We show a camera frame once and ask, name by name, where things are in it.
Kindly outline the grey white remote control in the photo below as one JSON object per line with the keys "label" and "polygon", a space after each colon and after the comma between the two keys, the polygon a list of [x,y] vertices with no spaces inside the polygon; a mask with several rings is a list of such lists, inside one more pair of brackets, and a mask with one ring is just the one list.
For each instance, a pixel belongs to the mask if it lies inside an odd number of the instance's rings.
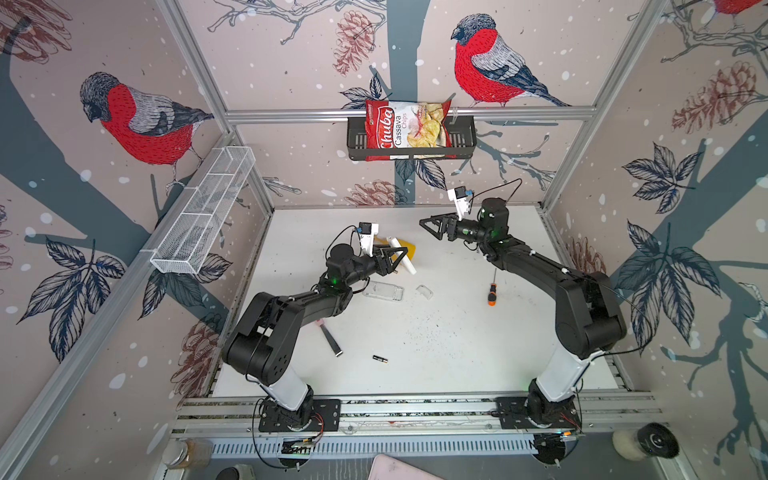
{"label": "grey white remote control", "polygon": [[404,297],[404,289],[390,283],[371,281],[362,294],[374,299],[399,302]]}

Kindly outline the white battery cover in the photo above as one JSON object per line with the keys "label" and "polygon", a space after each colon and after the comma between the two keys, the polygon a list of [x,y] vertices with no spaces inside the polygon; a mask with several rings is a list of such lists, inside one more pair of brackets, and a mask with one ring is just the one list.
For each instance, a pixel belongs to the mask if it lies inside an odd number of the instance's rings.
{"label": "white battery cover", "polygon": [[425,285],[419,285],[416,288],[416,291],[420,293],[422,296],[424,296],[426,299],[431,299],[433,297],[433,292]]}

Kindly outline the orange black screwdriver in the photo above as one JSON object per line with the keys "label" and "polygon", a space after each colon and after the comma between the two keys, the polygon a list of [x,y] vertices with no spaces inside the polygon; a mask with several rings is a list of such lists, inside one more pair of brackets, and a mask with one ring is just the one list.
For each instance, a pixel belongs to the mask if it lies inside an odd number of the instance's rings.
{"label": "orange black screwdriver", "polygon": [[494,270],[493,279],[489,287],[487,295],[487,303],[489,306],[495,306],[497,303],[497,284],[496,284],[497,270]]}

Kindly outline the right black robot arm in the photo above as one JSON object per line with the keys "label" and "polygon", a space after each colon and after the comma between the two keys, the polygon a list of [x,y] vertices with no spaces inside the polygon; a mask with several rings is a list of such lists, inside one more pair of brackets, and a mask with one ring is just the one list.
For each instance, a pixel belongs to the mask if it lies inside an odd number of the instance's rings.
{"label": "right black robot arm", "polygon": [[433,215],[419,225],[438,240],[476,245],[499,270],[515,274],[555,301],[554,330],[560,346],[528,389],[527,416],[539,427],[565,420],[576,387],[591,362],[626,336],[627,327],[609,278],[568,268],[537,253],[509,233],[509,210],[501,198],[486,198],[475,220],[457,213]]}

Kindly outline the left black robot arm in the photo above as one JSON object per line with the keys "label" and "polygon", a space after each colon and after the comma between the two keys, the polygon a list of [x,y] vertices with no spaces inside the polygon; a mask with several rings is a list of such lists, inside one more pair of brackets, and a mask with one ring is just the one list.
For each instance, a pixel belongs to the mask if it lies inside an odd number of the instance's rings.
{"label": "left black robot arm", "polygon": [[335,245],[310,290],[284,296],[261,292],[251,300],[221,350],[222,360],[266,392],[264,404],[276,409],[282,428],[303,429],[313,420],[314,392],[290,368],[301,328],[343,313],[358,293],[356,283],[394,272],[407,253],[406,247],[375,245],[369,254],[357,255],[348,244]]}

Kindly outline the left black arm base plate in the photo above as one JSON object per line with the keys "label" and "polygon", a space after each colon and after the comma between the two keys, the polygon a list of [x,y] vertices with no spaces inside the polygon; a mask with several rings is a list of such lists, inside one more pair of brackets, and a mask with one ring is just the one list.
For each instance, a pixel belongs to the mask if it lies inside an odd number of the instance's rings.
{"label": "left black arm base plate", "polygon": [[336,432],[340,416],[341,401],[338,399],[312,399],[291,411],[267,398],[256,413],[260,433]]}

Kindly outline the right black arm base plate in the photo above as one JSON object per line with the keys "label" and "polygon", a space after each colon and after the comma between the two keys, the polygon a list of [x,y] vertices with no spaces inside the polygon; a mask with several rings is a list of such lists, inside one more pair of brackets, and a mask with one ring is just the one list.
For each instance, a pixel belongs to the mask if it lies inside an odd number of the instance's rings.
{"label": "right black arm base plate", "polygon": [[561,402],[550,402],[542,395],[497,397],[492,416],[503,430],[557,429],[576,430],[582,427],[581,417],[571,396]]}

